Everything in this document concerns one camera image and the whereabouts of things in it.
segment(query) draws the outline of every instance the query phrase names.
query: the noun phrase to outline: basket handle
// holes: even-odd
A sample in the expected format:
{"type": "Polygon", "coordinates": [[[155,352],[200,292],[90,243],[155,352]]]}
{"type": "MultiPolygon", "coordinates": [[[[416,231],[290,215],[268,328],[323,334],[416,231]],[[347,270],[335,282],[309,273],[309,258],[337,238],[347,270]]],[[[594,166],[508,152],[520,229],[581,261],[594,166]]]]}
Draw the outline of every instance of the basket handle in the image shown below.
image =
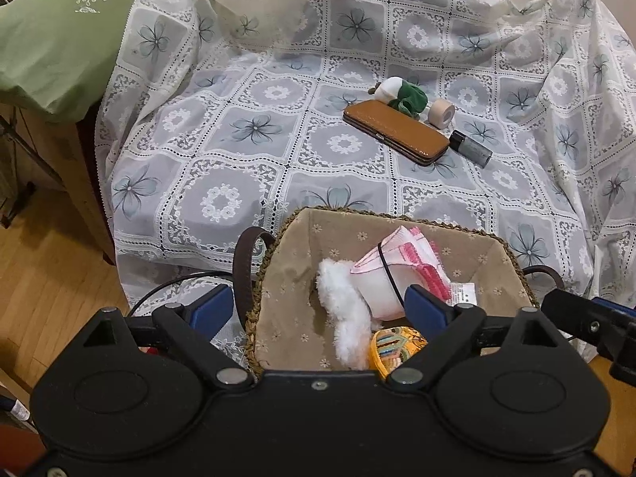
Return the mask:
{"type": "Polygon", "coordinates": [[[276,238],[262,227],[251,226],[238,237],[232,261],[232,275],[234,279],[234,302],[237,306],[238,320],[245,328],[247,314],[254,307],[252,294],[252,253],[258,239],[263,239],[269,248],[276,238]]]}
{"type": "Polygon", "coordinates": [[[552,267],[548,267],[547,265],[530,265],[524,269],[524,275],[526,276],[528,274],[535,274],[535,273],[547,274],[555,281],[556,288],[565,289],[563,278],[552,267]]]}

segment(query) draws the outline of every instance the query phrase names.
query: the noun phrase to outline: white tag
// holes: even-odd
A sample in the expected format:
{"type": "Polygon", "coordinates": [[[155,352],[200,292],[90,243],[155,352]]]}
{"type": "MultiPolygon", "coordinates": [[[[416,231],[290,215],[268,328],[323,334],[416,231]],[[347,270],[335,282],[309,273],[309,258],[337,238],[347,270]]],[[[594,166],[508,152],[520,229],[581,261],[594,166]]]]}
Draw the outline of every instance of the white tag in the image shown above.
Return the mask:
{"type": "Polygon", "coordinates": [[[477,305],[477,295],[475,294],[474,283],[454,283],[450,284],[450,305],[457,303],[471,303],[477,305]]]}
{"type": "Polygon", "coordinates": [[[24,405],[22,405],[22,402],[20,402],[20,400],[15,401],[14,408],[11,409],[11,414],[14,415],[14,417],[16,417],[21,422],[27,421],[29,419],[29,416],[31,416],[29,410],[24,405]]]}

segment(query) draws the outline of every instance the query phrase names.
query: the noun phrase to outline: woven basket rim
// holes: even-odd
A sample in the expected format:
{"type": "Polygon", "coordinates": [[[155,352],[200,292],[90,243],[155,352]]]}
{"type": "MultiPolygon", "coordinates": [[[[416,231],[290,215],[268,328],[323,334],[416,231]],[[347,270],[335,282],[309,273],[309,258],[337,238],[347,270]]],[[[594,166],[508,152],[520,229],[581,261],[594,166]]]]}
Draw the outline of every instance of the woven basket rim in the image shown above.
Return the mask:
{"type": "Polygon", "coordinates": [[[291,223],[293,223],[296,220],[298,215],[300,215],[300,213],[303,212],[304,210],[323,210],[323,211],[333,211],[338,213],[342,213],[342,212],[351,213],[351,214],[357,214],[357,215],[371,215],[373,217],[381,217],[384,219],[396,219],[399,221],[408,221],[410,223],[425,224],[427,226],[443,227],[445,229],[455,229],[457,231],[462,231],[464,233],[473,233],[475,235],[481,235],[483,237],[489,237],[491,239],[497,240],[504,248],[504,251],[508,255],[508,258],[510,258],[510,261],[512,262],[514,267],[514,271],[516,272],[518,278],[520,279],[522,285],[524,286],[524,289],[526,291],[526,294],[528,296],[530,303],[536,308],[539,307],[539,302],[537,301],[537,298],[534,296],[534,293],[532,292],[532,289],[530,288],[530,285],[528,284],[528,280],[526,279],[524,272],[519,267],[519,263],[517,262],[516,256],[510,250],[510,246],[508,245],[508,242],[506,242],[506,240],[504,240],[503,238],[498,237],[497,235],[493,235],[492,233],[486,233],[485,231],[481,231],[479,229],[468,229],[467,227],[454,226],[453,224],[446,224],[446,223],[437,223],[437,222],[429,221],[427,219],[414,219],[412,217],[408,217],[407,215],[395,216],[395,215],[390,215],[389,213],[374,213],[374,211],[352,210],[350,208],[330,208],[328,206],[313,206],[313,207],[305,206],[303,208],[298,208],[298,210],[294,211],[294,213],[292,213],[282,224],[281,229],[279,230],[279,233],[276,236],[276,239],[274,240],[274,243],[272,243],[272,245],[270,245],[270,247],[265,252],[265,255],[263,256],[263,261],[261,262],[261,266],[256,274],[256,284],[252,292],[254,307],[252,308],[252,310],[250,310],[250,312],[247,313],[247,322],[246,322],[247,342],[245,346],[245,354],[246,354],[246,358],[249,363],[250,369],[257,376],[260,376],[264,369],[263,366],[261,366],[258,360],[256,359],[256,354],[255,354],[256,325],[258,323],[258,318],[261,313],[263,278],[265,278],[265,272],[267,271],[267,268],[269,267],[269,264],[271,262],[271,257],[273,256],[274,251],[276,251],[276,248],[278,248],[279,243],[281,243],[281,239],[283,235],[285,235],[287,228],[291,225],[291,223]]]}

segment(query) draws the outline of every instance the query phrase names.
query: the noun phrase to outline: green and white plush toy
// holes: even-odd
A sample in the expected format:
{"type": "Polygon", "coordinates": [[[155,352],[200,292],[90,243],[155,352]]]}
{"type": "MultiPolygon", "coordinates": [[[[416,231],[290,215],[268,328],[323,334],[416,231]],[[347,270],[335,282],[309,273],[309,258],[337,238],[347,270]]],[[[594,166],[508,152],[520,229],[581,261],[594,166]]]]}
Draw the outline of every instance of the green and white plush toy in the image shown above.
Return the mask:
{"type": "Polygon", "coordinates": [[[420,119],[420,113],[424,111],[429,101],[421,88],[401,77],[391,77],[384,82],[379,82],[369,90],[369,94],[373,95],[375,100],[416,120],[420,119]]]}

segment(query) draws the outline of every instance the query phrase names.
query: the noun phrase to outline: brown leather wallet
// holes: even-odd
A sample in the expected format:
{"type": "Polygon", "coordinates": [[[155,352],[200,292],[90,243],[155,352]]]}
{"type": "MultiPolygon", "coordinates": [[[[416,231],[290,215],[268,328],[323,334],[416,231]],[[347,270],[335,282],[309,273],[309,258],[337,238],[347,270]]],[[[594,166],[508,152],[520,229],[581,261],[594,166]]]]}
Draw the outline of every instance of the brown leather wallet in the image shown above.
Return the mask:
{"type": "Polygon", "coordinates": [[[448,148],[448,139],[379,100],[350,105],[342,119],[349,125],[405,155],[418,165],[430,165],[448,148]]]}

